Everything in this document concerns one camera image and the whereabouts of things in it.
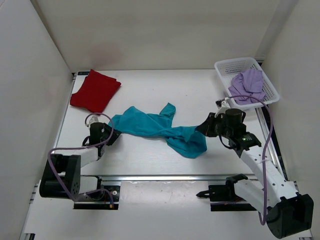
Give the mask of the teal t shirt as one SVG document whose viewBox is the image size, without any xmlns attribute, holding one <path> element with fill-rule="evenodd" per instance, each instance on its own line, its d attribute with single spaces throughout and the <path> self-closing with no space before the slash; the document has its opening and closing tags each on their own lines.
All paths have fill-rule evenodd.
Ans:
<svg viewBox="0 0 320 240">
<path fill-rule="evenodd" d="M 144 138 L 164 138 L 167 145 L 183 157 L 195 159 L 207 151 L 207 142 L 196 126 L 173 127 L 176 107 L 171 103 L 159 114 L 145 113 L 134 106 L 112 117 L 114 128 Z"/>
</svg>

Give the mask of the red t shirt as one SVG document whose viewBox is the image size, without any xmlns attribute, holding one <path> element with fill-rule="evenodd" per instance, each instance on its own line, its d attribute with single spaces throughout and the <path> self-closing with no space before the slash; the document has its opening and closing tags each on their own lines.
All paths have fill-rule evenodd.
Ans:
<svg viewBox="0 0 320 240">
<path fill-rule="evenodd" d="M 71 95 L 69 103 L 92 113 L 102 113 L 120 87 L 116 78 L 91 69 L 80 89 Z"/>
</svg>

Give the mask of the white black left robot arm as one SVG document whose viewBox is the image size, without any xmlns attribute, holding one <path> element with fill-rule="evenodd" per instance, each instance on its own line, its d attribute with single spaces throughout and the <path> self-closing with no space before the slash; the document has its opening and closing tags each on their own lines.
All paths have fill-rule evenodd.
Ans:
<svg viewBox="0 0 320 240">
<path fill-rule="evenodd" d="M 49 153 L 40 182 L 39 194 L 43 198 L 77 201 L 81 191 L 81 168 L 96 162 L 122 134 L 104 122 L 89 124 L 89 135 L 81 147 L 60 147 Z"/>
</svg>

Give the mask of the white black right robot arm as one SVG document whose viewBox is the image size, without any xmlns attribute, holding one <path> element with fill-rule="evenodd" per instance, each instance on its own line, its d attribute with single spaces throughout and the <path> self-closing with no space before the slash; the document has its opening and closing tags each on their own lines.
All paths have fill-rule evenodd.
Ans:
<svg viewBox="0 0 320 240">
<path fill-rule="evenodd" d="M 314 201 L 308 194 L 300 194 L 294 184 L 267 160 L 266 147 L 247 131 L 245 117 L 244 111 L 230 108 L 224 113 L 209 113 L 207 119 L 196 127 L 206 137 L 227 139 L 226 148 L 235 151 L 262 185 L 258 188 L 243 174 L 233 175 L 226 179 L 226 197 L 230 200 L 240 197 L 248 202 L 278 239 L 309 230 Z"/>
</svg>

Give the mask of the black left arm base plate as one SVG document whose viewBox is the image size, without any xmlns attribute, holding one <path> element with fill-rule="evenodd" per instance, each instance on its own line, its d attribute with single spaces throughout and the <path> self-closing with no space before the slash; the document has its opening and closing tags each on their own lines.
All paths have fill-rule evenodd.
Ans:
<svg viewBox="0 0 320 240">
<path fill-rule="evenodd" d="M 73 204 L 74 210 L 111 210 L 115 211 L 119 209 L 120 195 L 121 195 L 121 183 L 119 181 L 104 181 L 99 179 L 97 186 L 99 190 L 83 194 L 79 200 Z"/>
</svg>

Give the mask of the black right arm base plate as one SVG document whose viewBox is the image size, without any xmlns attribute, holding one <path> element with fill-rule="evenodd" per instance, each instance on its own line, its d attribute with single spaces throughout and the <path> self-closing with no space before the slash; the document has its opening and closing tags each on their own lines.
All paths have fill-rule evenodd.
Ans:
<svg viewBox="0 0 320 240">
<path fill-rule="evenodd" d="M 200 191 L 196 196 L 201 199 L 209 199 L 211 212 L 256 211 L 253 206 L 235 194 L 234 185 L 227 181 L 224 185 L 209 185 L 208 190 Z"/>
</svg>

